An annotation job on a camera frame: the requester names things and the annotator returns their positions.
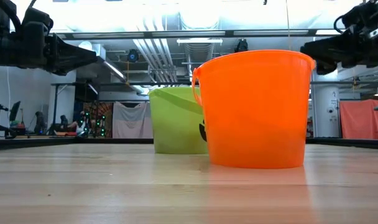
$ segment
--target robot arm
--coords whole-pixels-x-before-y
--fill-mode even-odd
[[[341,19],[345,31],[337,29]],[[337,69],[341,62],[343,68],[366,65],[378,66],[378,2],[370,0],[355,6],[334,22],[339,36],[307,42],[300,51],[316,60],[316,72],[326,75]]]
[[[15,27],[10,33],[9,20]],[[50,35],[53,20],[48,14],[29,7],[22,23],[16,5],[0,0],[0,66],[41,68],[57,75],[97,61],[95,52],[81,49]]]

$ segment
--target pillar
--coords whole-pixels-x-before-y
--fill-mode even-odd
[[[327,75],[312,75],[313,81],[338,81],[337,70]],[[337,85],[311,86],[313,134],[316,138],[339,138],[339,88]]]

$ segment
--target orange curtain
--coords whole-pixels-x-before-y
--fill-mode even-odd
[[[342,101],[339,104],[343,138],[378,139],[378,100]]]

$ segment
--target orange bucket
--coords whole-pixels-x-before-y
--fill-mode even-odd
[[[204,63],[193,73],[213,164],[278,169],[303,165],[310,75],[300,52],[254,50]],[[195,92],[199,80],[200,94]]]

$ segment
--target plastic bucket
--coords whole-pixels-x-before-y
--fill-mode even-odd
[[[213,164],[278,169],[303,165],[312,58],[287,50],[218,57],[193,74]]]
[[[149,93],[149,100],[156,153],[207,153],[201,137],[203,110],[190,87],[156,89]]]

